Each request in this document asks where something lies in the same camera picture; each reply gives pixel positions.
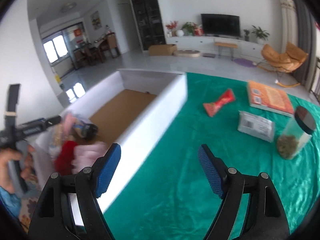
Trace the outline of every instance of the gray curtain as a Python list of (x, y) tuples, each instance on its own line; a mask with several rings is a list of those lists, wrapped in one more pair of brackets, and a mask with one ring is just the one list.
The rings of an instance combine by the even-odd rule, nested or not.
[(294, 0), (294, 2), (298, 17), (298, 47), (309, 56), (292, 75), (310, 91), (316, 69), (316, 22), (303, 0)]

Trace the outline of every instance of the qr code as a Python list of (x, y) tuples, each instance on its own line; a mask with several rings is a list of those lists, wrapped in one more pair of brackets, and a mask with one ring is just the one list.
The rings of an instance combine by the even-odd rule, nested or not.
[(243, 126), (253, 129), (253, 122), (245, 120)]
[(261, 96), (261, 93), (260, 93), (259, 90), (253, 88), (251, 91), (252, 91), (253, 94)]
[(261, 105), (261, 98), (260, 97), (253, 97), (253, 99), (254, 99), (254, 102), (256, 104), (260, 104)]

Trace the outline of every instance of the wooden bench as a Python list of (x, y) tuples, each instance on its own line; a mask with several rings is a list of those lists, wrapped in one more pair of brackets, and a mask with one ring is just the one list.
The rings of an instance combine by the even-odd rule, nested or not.
[(237, 49), (238, 45), (235, 43), (215, 42), (215, 46), (218, 46), (218, 57), (221, 57), (222, 48), (229, 48), (231, 53), (231, 60), (233, 60), (233, 49)]

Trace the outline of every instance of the pink cloth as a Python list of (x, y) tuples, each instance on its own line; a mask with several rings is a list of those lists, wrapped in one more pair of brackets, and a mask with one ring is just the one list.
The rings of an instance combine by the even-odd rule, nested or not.
[(74, 160), (72, 174), (76, 174), (85, 167), (91, 167), (94, 162), (103, 157), (107, 152), (107, 145), (103, 142), (96, 142), (92, 145), (79, 145), (74, 149)]

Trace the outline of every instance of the red cloth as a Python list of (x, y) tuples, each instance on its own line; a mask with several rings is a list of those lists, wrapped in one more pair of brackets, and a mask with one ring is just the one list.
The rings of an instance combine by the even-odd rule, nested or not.
[(61, 153), (54, 161), (54, 168), (60, 175), (71, 175), (73, 165), (72, 160), (75, 158), (73, 151), (78, 144), (74, 141), (66, 141), (61, 148)]

